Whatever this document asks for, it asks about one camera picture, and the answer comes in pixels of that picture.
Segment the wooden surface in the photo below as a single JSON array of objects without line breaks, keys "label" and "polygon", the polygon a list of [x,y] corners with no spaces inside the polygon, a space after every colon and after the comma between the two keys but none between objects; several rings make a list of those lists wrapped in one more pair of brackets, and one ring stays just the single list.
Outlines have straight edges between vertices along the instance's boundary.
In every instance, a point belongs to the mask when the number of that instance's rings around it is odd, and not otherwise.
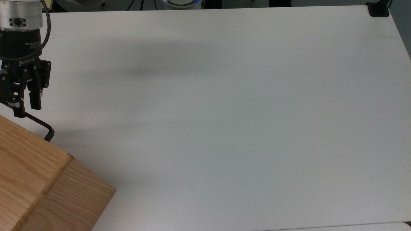
[{"label": "wooden surface", "polygon": [[0,116],[0,230],[18,230],[72,159]]},{"label": "wooden surface", "polygon": [[114,191],[68,153],[0,116],[0,231],[90,230]]},{"label": "wooden surface", "polygon": [[74,159],[21,231],[86,231],[115,189]]}]

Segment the white table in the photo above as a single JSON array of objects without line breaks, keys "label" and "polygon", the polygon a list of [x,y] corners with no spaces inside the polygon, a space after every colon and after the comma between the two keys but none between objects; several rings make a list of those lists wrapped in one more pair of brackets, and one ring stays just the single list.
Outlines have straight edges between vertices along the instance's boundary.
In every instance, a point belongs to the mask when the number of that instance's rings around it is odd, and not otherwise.
[{"label": "white table", "polygon": [[350,225],[350,226],[323,227],[323,228],[312,228],[312,229],[292,229],[292,231],[410,231],[410,230],[411,230],[410,226],[406,225],[405,223]]},{"label": "white table", "polygon": [[93,230],[411,220],[411,62],[391,17],[295,7],[52,25],[50,88],[33,114],[117,189]]}]

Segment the black bracket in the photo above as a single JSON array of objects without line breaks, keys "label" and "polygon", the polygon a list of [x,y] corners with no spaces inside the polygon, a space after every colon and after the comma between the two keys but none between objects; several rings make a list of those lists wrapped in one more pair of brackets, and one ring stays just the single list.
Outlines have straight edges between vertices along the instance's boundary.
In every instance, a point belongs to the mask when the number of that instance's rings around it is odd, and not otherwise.
[{"label": "black bracket", "polygon": [[367,2],[368,12],[371,17],[388,17],[390,12],[388,11],[387,4],[390,0],[380,0],[378,2]]},{"label": "black bracket", "polygon": [[26,117],[24,90],[30,91],[30,105],[40,110],[41,94],[48,87],[51,62],[37,58],[22,61],[3,62],[0,71],[0,101],[8,102],[14,116]]}]

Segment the floor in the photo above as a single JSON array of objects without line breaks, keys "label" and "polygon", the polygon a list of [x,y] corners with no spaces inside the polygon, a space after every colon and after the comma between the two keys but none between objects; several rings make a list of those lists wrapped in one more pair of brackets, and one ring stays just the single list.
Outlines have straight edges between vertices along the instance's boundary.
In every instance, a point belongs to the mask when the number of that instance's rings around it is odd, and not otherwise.
[{"label": "floor", "polygon": [[[125,11],[140,10],[142,0],[106,0],[104,6],[86,8],[67,0],[55,0],[67,11]],[[155,2],[158,10],[164,10],[161,0],[143,0],[143,10],[155,10]],[[293,7],[304,6],[336,6],[336,5],[364,5],[366,2],[376,2],[377,0],[292,0]],[[255,8],[268,7],[268,0],[222,0],[222,7],[228,8]],[[404,45],[411,57],[411,0],[393,0],[390,8],[391,14]]]}]

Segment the wooden block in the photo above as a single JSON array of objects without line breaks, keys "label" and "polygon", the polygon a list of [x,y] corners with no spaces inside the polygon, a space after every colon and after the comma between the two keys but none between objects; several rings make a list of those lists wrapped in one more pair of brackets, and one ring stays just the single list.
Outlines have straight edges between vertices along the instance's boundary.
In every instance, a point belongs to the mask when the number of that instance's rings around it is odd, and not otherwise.
[{"label": "wooden block", "polygon": [[0,231],[90,230],[115,189],[0,116]]}]

